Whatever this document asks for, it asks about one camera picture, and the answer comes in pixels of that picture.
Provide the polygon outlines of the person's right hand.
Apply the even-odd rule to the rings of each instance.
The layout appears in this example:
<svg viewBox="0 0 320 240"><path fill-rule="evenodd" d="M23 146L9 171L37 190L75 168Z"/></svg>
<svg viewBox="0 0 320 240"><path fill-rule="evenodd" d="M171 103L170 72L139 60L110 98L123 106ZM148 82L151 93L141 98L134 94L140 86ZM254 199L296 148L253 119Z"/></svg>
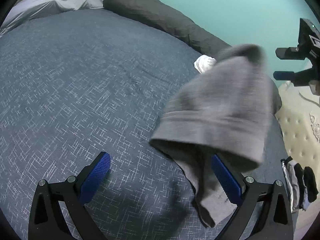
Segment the person's right hand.
<svg viewBox="0 0 320 240"><path fill-rule="evenodd" d="M309 82L309 87L313 95L320 96L320 81L311 80Z"/></svg>

